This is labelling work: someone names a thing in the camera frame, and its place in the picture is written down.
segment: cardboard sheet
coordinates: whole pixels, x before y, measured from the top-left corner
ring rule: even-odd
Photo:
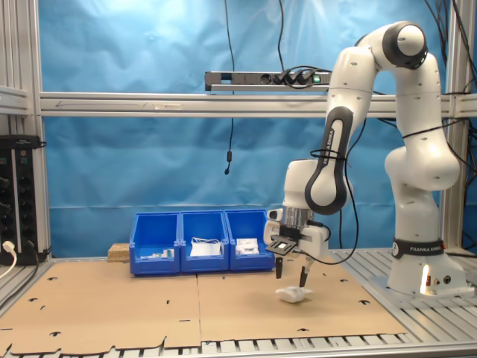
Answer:
[[[129,265],[56,263],[0,318],[0,355],[200,345],[195,276],[131,277]]]
[[[314,264],[306,284],[314,293],[308,294],[299,304],[280,301],[275,290],[298,286],[302,264],[301,259],[284,260],[281,280],[276,280],[274,273],[200,275],[198,283],[202,340],[406,332],[339,265]]]
[[[284,263],[281,280],[273,272],[138,278],[123,263],[56,263],[0,318],[0,356],[10,344],[13,354],[77,356],[164,339],[172,348],[405,332],[340,266],[313,265],[306,286],[314,293],[280,301],[275,290],[298,285],[303,261]]]

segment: blue backdrop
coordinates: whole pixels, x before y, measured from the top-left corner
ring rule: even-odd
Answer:
[[[332,69],[363,34],[415,21],[440,61],[437,28],[424,1],[284,0],[285,67]],[[228,0],[237,71],[278,71],[278,0]],[[203,93],[204,72],[231,70],[222,0],[40,0],[43,89]],[[375,89],[393,93],[390,74]],[[224,175],[229,119],[45,119],[53,253],[105,255],[129,239],[142,211],[280,205],[290,161],[320,145],[323,119],[236,119],[231,173]],[[350,156],[360,247],[389,247],[394,201],[384,161],[399,132],[369,119]],[[338,216],[320,218],[338,244]],[[344,243],[354,241],[344,210]]]

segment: white cable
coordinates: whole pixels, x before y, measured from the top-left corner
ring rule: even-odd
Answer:
[[[12,263],[12,266],[10,266],[10,268],[6,272],[4,272],[2,275],[0,275],[0,280],[3,277],[7,276],[10,273],[10,271],[13,270],[13,267],[15,267],[15,265],[16,265],[15,244],[13,244],[11,241],[6,241],[6,242],[3,243],[2,247],[6,252],[9,252],[13,256],[13,263]]]

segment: blue storage bin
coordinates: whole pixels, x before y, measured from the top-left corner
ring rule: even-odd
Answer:
[[[129,242],[130,270],[134,275],[176,274],[180,271],[179,213],[137,213]],[[173,249],[174,257],[155,257]]]
[[[275,256],[266,251],[263,231],[267,222],[265,210],[225,210],[225,220],[229,231],[230,269],[232,271],[271,270],[275,266]],[[236,255],[236,240],[256,238],[259,254]]]
[[[180,270],[182,272],[227,271],[229,239],[223,211],[189,211],[180,214]],[[192,237],[217,239],[221,255],[191,257]]]

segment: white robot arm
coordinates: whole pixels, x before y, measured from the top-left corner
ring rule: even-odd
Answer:
[[[459,163],[441,127],[437,61],[428,53],[420,27],[411,22],[379,28],[339,54],[329,85],[320,158],[290,163],[283,208],[268,212],[265,241],[278,255],[277,277],[282,256],[305,252],[308,264],[300,278],[304,286],[314,258],[328,255],[328,232],[312,221],[313,212],[332,215],[350,199],[344,158],[353,132],[366,118],[380,71],[392,72],[396,80],[397,127],[405,141],[385,162],[396,202],[396,254],[389,286],[410,295],[456,292],[466,286],[465,277],[443,252],[432,191],[456,182]],[[426,273],[423,289],[425,271],[435,275]]]

